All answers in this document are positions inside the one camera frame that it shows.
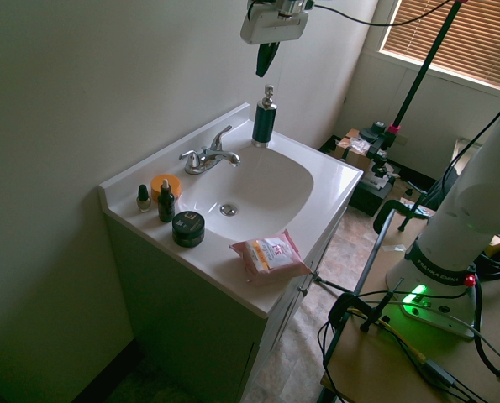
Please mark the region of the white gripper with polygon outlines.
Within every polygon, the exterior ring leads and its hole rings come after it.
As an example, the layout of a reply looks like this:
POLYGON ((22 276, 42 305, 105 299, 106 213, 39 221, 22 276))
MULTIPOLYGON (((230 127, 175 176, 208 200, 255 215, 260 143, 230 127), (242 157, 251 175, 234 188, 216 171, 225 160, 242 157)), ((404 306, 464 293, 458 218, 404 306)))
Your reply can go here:
POLYGON ((308 12, 295 13, 290 18, 281 17, 271 3, 255 3, 246 14, 240 30, 241 39, 247 44, 259 44, 256 75, 263 77, 279 49, 280 42, 299 39, 308 22, 308 12))

